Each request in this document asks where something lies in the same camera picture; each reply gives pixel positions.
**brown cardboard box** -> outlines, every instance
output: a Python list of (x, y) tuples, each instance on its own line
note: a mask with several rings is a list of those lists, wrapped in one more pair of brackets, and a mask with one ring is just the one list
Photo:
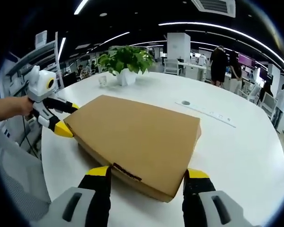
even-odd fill
[(65, 122), (100, 164), (164, 202), (175, 197), (201, 135), (199, 118), (111, 96), (99, 96)]

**table surface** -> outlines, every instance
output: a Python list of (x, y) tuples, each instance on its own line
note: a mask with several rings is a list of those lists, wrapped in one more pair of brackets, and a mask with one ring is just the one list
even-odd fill
[[(98, 78), (107, 77), (100, 88)], [(83, 106), (99, 95), (116, 96), (156, 105), (201, 118), (202, 135), (189, 167), (206, 172), (216, 190), (231, 196), (253, 225), (263, 225), (284, 200), (284, 154), (265, 112), (227, 90), (197, 80), (163, 73), (138, 76), (135, 84), (121, 87), (109, 73), (94, 75), (61, 91), (59, 95)], [(187, 100), (230, 117), (233, 128), (210, 116), (177, 105)], [(68, 114), (58, 114), (64, 119)], [(78, 186), (84, 174), (98, 164), (78, 147), (75, 139), (42, 131), (42, 163), (52, 200)], [(182, 227), (183, 183), (170, 203), (148, 198), (112, 178), (109, 227)]]

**black ceiling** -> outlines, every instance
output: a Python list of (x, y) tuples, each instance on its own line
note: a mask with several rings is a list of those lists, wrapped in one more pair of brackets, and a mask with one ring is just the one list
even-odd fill
[[(93, 48), (95, 44), (125, 32), (130, 34), (112, 40), (95, 51), (107, 50), (112, 45), (165, 40), (164, 35), (168, 32), (179, 31), (189, 34), (192, 41), (222, 44), (258, 61), (272, 62), (253, 48), (227, 37), (187, 31), (199, 30), (243, 41), (271, 57), (284, 69), (284, 65), (262, 46), (233, 32), (200, 25), (158, 26), (159, 23), (165, 22), (205, 22), (229, 27), (260, 40), (284, 59), (284, 8), (272, 1), (269, 3), (257, 0), (247, 3), (237, 0), (236, 18), (199, 12), (191, 0), (89, 0), (79, 15), (73, 13), (81, 0), (45, 2), (46, 4), (34, 7), (24, 21), (22, 30), (15, 37), (12, 52), (19, 57), (34, 49), (35, 35), (43, 30), (48, 30), (49, 40), (54, 39), (55, 31), (59, 32), (60, 40), (66, 37), (60, 61), (78, 52), (86, 53), (87, 49)], [(107, 16), (100, 17), (101, 13), (107, 13)], [(81, 44), (90, 46), (76, 50), (75, 48)], [(203, 44), (192, 44), (192, 48), (198, 47), (213, 48)]]

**person in black clothing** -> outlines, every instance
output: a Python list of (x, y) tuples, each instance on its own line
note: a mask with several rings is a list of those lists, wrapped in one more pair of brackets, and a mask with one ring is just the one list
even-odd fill
[(273, 93), (270, 90), (270, 86), (271, 86), (271, 82), (269, 82), (269, 81), (265, 82), (263, 88), (260, 91), (260, 96), (259, 96), (259, 100), (258, 100), (257, 104), (259, 104), (260, 101), (261, 102), (263, 101), (265, 92), (267, 92), (268, 94), (270, 94), (273, 97)]
[(226, 67), (228, 65), (227, 55), (224, 47), (217, 47), (210, 56), (212, 84), (220, 86), (224, 82)]
[(230, 54), (229, 66), (231, 68), (230, 91), (237, 94), (238, 90), (242, 87), (242, 69), (241, 64), (238, 62), (237, 54), (234, 51)]
[(79, 67), (78, 67), (78, 76), (80, 76), (82, 69), (83, 69), (83, 65), (79, 65)]
[(96, 62), (95, 62), (95, 61), (92, 61), (92, 62), (91, 62), (91, 70), (95, 70), (95, 73), (98, 73), (98, 72), (99, 72), (99, 69), (98, 69), (98, 67), (96, 66)]

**person's arm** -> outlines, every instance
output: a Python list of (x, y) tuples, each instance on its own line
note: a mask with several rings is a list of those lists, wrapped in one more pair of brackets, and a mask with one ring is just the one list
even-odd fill
[(29, 115), (33, 103), (27, 96), (0, 98), (0, 122), (17, 115)]
[(276, 100), (278, 100), (278, 99), (280, 98), (280, 95), (281, 95), (280, 93), (281, 93), (281, 92), (278, 92), (278, 93), (276, 94), (276, 97), (275, 97)]
[(212, 62), (213, 62), (213, 53), (214, 53), (214, 52), (212, 52), (212, 54), (210, 55), (210, 59), (209, 59), (209, 64), (210, 64), (210, 66), (212, 65)]
[(233, 72), (233, 74), (235, 75), (237, 80), (241, 80), (240, 77), (237, 76), (235, 69), (233, 68), (233, 66), (231, 65), (231, 71)]

